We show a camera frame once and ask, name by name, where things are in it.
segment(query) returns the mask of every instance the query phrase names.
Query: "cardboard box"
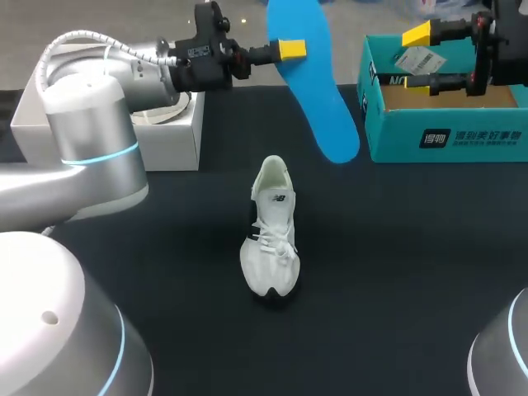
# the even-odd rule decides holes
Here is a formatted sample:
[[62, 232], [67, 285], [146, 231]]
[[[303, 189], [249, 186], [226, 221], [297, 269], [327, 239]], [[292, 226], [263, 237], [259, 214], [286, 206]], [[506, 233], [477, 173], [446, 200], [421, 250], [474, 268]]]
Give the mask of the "cardboard box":
[[[77, 50], [83, 46], [92, 45], [62, 47], [63, 50]], [[147, 171], [198, 170], [204, 102], [203, 92], [192, 93], [189, 105], [174, 121], [160, 125], [134, 125]], [[34, 75], [22, 94], [11, 128], [28, 163], [36, 166], [60, 164], [59, 151], [35, 88]]]
[[[470, 40], [428, 47], [447, 61], [438, 73], [474, 69]], [[357, 94], [370, 156], [378, 163], [528, 161], [528, 88], [489, 86], [486, 95], [465, 91], [429, 97], [406, 90], [401, 36], [367, 36]]]

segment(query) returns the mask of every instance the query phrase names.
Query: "white sneaker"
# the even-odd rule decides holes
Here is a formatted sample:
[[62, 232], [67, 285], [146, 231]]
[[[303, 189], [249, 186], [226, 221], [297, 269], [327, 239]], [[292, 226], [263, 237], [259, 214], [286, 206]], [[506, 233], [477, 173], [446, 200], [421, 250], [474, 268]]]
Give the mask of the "white sneaker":
[[262, 163], [251, 191], [251, 218], [240, 263], [246, 282], [259, 296], [285, 297], [299, 278], [295, 248], [295, 192], [281, 157]]

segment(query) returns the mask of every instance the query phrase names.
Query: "black table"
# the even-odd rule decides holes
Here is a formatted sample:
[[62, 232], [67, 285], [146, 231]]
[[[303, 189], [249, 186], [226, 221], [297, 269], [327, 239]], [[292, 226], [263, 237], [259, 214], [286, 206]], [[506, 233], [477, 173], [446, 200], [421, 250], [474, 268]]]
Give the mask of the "black table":
[[[287, 88], [210, 93], [199, 172], [149, 173], [141, 205], [55, 230], [143, 335], [155, 396], [469, 395], [471, 342], [528, 284], [528, 164], [380, 165], [361, 138], [334, 165]], [[297, 192], [302, 288], [282, 310], [238, 262], [269, 154]]]

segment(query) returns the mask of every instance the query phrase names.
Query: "shoe tongue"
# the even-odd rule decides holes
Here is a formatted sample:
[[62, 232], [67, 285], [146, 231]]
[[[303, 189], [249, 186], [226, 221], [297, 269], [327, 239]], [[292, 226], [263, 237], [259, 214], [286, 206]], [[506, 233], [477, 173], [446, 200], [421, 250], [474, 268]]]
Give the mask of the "shoe tongue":
[[264, 190], [257, 196], [261, 220], [277, 231], [286, 231], [288, 228], [294, 205], [295, 193], [292, 190]]

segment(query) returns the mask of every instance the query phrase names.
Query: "cable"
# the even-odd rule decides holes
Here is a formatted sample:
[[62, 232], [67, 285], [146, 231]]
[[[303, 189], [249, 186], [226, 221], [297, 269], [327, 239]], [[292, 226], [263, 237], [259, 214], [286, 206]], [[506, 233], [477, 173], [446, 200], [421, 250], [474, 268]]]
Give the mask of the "cable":
[[50, 61], [51, 55], [55, 48], [66, 41], [76, 39], [91, 39], [103, 44], [107, 44], [149, 64], [155, 64], [157, 66], [177, 66], [177, 58], [175, 56], [158, 58], [157, 56], [148, 55], [141, 51], [131, 49], [128, 45], [123, 44], [116, 39], [112, 39], [107, 35], [96, 33], [95, 31], [69, 31], [68, 33], [64, 33], [53, 40], [40, 56], [35, 75], [36, 90], [39, 94], [48, 88], [48, 77], [46, 72], [48, 68], [48, 62]]

